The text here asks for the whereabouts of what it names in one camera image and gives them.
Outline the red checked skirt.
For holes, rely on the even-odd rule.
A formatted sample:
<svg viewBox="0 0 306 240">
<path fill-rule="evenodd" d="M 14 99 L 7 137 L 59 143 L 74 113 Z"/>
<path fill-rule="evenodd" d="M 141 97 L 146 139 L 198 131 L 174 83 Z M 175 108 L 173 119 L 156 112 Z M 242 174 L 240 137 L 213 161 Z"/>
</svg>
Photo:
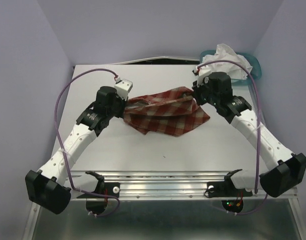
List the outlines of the red checked skirt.
<svg viewBox="0 0 306 240">
<path fill-rule="evenodd" d="M 206 123 L 210 116 L 197 105 L 193 91 L 181 86 L 127 101 L 123 121 L 142 134 L 182 136 Z"/>
</svg>

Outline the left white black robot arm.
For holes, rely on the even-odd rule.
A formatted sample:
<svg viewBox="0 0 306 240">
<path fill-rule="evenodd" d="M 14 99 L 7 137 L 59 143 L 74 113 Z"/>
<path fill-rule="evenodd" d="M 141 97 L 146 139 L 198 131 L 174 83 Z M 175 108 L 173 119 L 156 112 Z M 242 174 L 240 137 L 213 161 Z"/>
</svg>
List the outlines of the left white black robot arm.
<svg viewBox="0 0 306 240">
<path fill-rule="evenodd" d="M 126 81 L 114 87 L 102 86 L 96 99 L 79 116 L 76 124 L 60 148 L 38 171 L 30 170 L 25 176 L 28 198 L 33 203 L 58 215 L 69 202 L 83 194 L 118 200 L 105 187 L 104 176 L 88 170 L 76 179 L 71 168 L 76 164 L 86 148 L 108 126 L 112 118 L 122 117 L 132 84 Z"/>
</svg>

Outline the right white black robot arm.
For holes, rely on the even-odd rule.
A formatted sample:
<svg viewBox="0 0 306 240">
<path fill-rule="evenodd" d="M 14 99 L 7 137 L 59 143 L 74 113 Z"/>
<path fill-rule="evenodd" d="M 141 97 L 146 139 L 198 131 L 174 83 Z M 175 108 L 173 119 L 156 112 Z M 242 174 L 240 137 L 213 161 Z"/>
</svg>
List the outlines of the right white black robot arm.
<svg viewBox="0 0 306 240">
<path fill-rule="evenodd" d="M 212 182 L 207 189 L 208 197 L 233 197 L 238 191 L 264 190 L 277 198 L 303 180 L 306 156 L 295 154 L 284 146 L 262 124 L 252 106 L 242 96 L 233 94 L 231 78 L 225 72 L 195 72 L 193 96 L 197 105 L 210 104 L 231 126 L 238 130 L 257 151 L 267 171 L 254 172 L 237 169 L 229 172 L 223 181 Z"/>
</svg>

